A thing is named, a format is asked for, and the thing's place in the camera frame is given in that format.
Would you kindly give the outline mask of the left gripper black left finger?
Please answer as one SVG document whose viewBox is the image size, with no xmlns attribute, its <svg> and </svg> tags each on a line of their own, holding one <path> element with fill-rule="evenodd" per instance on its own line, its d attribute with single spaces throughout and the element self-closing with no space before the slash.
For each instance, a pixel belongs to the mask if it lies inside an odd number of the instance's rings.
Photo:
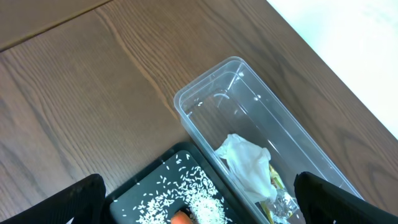
<svg viewBox="0 0 398 224">
<path fill-rule="evenodd" d="M 105 193 L 102 176 L 91 174 L 2 223 L 99 223 Z"/>
</svg>

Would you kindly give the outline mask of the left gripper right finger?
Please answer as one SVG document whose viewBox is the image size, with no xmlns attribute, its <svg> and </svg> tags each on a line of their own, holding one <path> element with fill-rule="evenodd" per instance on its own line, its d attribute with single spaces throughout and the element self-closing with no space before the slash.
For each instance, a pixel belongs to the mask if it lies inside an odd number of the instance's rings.
<svg viewBox="0 0 398 224">
<path fill-rule="evenodd" d="M 306 223 L 397 223 L 395 215 L 310 172 L 296 175 L 294 192 Z"/>
</svg>

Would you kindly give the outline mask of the green snack wrapper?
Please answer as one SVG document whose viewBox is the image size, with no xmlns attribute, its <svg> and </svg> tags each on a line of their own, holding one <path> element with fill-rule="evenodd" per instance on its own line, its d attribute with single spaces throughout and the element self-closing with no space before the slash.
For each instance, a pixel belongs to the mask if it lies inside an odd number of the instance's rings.
<svg viewBox="0 0 398 224">
<path fill-rule="evenodd" d="M 299 206 L 296 199 L 288 193 L 277 171 L 271 165 L 269 170 L 271 184 L 276 189 L 277 195 L 273 202 L 270 200 L 260 202 L 261 208 L 271 224 L 289 224 L 288 219 L 299 209 Z"/>
</svg>

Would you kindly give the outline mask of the white tissue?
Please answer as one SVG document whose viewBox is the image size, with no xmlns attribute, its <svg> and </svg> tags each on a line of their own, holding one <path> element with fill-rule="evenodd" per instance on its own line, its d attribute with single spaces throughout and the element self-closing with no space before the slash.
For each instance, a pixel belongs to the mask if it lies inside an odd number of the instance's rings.
<svg viewBox="0 0 398 224">
<path fill-rule="evenodd" d="M 251 202 L 275 201 L 277 190 L 271 184 L 267 148 L 229 134 L 215 153 L 226 160 L 232 180 L 240 184 Z"/>
</svg>

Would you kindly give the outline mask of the orange carrot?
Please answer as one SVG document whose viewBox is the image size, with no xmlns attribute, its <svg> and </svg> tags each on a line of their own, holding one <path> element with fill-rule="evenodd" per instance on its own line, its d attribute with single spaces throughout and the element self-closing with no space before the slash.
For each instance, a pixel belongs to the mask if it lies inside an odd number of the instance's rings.
<svg viewBox="0 0 398 224">
<path fill-rule="evenodd" d="M 193 224 L 189 216 L 182 212 L 178 211 L 170 220 L 171 224 Z"/>
</svg>

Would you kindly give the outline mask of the white rice pile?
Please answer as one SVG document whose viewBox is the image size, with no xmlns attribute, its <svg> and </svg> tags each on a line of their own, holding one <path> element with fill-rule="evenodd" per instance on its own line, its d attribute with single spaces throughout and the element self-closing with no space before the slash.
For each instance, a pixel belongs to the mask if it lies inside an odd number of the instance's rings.
<svg viewBox="0 0 398 224">
<path fill-rule="evenodd" d="M 238 217 L 209 175 L 179 151 L 109 206 L 116 223 L 170 223 L 178 212 L 193 223 L 237 223 Z"/>
</svg>

